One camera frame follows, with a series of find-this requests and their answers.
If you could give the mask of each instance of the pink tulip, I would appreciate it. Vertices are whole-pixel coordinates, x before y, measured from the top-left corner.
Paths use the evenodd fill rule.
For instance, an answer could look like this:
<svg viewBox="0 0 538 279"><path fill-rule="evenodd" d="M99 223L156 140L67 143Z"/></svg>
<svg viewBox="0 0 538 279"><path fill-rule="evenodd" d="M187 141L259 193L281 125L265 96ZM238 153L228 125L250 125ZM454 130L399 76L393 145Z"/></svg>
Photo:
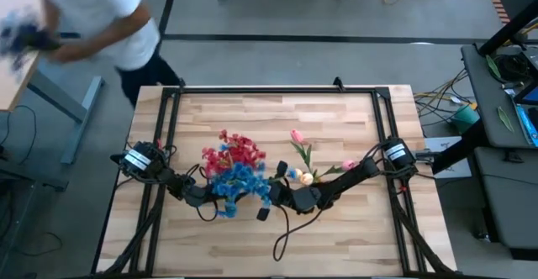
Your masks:
<svg viewBox="0 0 538 279"><path fill-rule="evenodd" d="M355 162L352 160L342 162L342 169L344 171L349 171L355 167Z"/></svg>
<svg viewBox="0 0 538 279"><path fill-rule="evenodd" d="M296 129L293 129L292 132L290 133L290 135L292 136L292 140L296 143L302 143L304 138L303 138L303 135L301 134L301 132L297 131Z"/></svg>

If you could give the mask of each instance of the white t-shirt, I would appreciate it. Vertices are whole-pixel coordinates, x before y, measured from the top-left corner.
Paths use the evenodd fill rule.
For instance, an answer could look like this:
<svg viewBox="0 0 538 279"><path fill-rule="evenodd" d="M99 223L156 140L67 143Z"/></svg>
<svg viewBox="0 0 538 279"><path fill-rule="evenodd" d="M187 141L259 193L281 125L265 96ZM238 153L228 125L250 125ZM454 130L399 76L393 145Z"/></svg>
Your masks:
<svg viewBox="0 0 538 279"><path fill-rule="evenodd" d="M142 0L51 0L62 17L88 39L101 33L115 19L130 16ZM159 42L159 31L152 18L129 38L101 50L99 55L112 59L123 70L139 69L150 60Z"/></svg>

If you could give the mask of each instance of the wooden table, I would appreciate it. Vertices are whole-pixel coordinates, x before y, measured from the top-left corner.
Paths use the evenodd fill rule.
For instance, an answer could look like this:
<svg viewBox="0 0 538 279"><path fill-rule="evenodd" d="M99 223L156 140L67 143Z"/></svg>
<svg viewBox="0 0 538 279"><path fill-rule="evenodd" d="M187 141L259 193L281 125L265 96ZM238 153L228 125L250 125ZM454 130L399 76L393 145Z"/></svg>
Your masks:
<svg viewBox="0 0 538 279"><path fill-rule="evenodd" d="M425 144L411 87L391 86L390 89L400 137L411 150L423 149ZM161 91L161 87L144 87L140 92L129 132L131 144L137 140L152 141ZM379 141L372 99L364 94L182 94L174 139L179 150L171 159L172 168L185 172L202 162L202 148L216 147L221 129L257 142L267 152L268 173L275 171L280 160L290 166L302 166L289 144L291 129L302 131L306 140L314 144L312 159L314 167L320 170L338 165L344 159L359 160ZM420 171L431 174L425 166ZM455 269L435 182L416 176L410 185L421 234L435 253ZM143 187L138 182L128 182L115 193L98 271L111 266L133 236ZM292 234L280 262L273 261L272 247L285 232L282 211L273 208L268 220L261 222L256 220L260 206L259 199L245 199L238 204L236 218L218 218L206 223L198 218L194 208L166 195L153 275L402 274L385 177L378 176L353 187L316 222ZM207 218L212 215L213 206L210 204L202 210ZM290 212L291 227L312 217ZM142 247L141 265L145 263L147 238ZM409 259L415 266L409 236L406 243Z"/></svg>
<svg viewBox="0 0 538 279"><path fill-rule="evenodd" d="M44 9L41 0L0 0L0 19L9 13L35 13L41 25L44 25ZM56 85L51 79L36 71L39 54L35 51L24 56L24 65L20 71L12 68L12 57L0 57L0 111L13 111L20 98L20 94L27 87L73 119L75 127L67 135L68 143L61 162L71 164L75 160L76 149L86 128L92 107L97 100L100 87L104 84L100 76L95 76L90 83L86 95L79 99L71 97L67 92Z"/></svg>

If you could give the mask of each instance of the hand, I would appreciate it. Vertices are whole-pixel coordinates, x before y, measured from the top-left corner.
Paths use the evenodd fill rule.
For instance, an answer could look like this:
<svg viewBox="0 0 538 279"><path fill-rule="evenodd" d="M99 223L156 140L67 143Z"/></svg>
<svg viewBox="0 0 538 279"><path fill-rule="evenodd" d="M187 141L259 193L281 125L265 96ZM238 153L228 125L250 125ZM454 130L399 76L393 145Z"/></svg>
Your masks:
<svg viewBox="0 0 538 279"><path fill-rule="evenodd" d="M94 54L95 52L93 52L87 45L84 45L83 43L63 44L57 50L52 51L49 54L49 58L52 61L66 64L72 61L86 59Z"/></svg>

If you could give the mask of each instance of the gray floor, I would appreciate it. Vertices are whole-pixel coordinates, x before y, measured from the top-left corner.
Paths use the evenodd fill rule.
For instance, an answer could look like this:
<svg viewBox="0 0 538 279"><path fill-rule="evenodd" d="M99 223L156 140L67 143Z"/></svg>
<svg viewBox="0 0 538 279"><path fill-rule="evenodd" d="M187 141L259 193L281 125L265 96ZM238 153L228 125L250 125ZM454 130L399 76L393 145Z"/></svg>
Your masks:
<svg viewBox="0 0 538 279"><path fill-rule="evenodd" d="M166 0L147 1L159 18ZM402 0L385 7L380 0L176 0L167 32L487 38L500 26L490 0ZM421 92L462 69L459 49L457 45L168 41L161 53L191 85L327 84L340 76L348 84L411 84ZM123 148L133 114L119 78L106 62L42 68L74 97L82 98L93 75L103 76L107 84L73 166L58 162L70 120L32 92L24 93L21 104L35 109L38 116L38 137L26 166L70 185L65 193L38 187L18 238L20 249L43 250L53 241L43 233L51 231L63 239L62 250L36 258L12 253L6 277L37 272L39 278L59 278L89 272L117 173L108 156ZM472 95L468 81L456 89ZM6 146L18 160L28 149L31 117L21 109L12 120ZM426 124L437 119L422 120ZM0 135L5 123L6 114L0 114ZM438 124L425 133L432 137L453 131ZM481 200L469 191L474 187L475 181L464 180L440 188L458 269L483 276L535 277L538 263L512 261L502 246L471 236L481 221Z"/></svg>

